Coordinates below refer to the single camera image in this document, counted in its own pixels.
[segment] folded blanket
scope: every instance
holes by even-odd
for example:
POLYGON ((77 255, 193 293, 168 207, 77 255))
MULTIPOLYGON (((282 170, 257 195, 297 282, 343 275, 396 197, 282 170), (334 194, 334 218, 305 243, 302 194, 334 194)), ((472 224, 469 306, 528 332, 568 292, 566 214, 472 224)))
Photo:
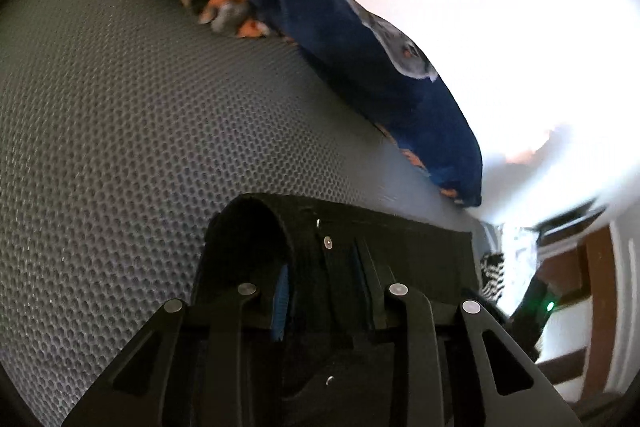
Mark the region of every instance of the folded blanket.
POLYGON ((246 1, 246 19, 296 41, 329 86, 391 137, 444 195, 462 206, 481 203, 478 142, 411 39, 354 0, 246 1))

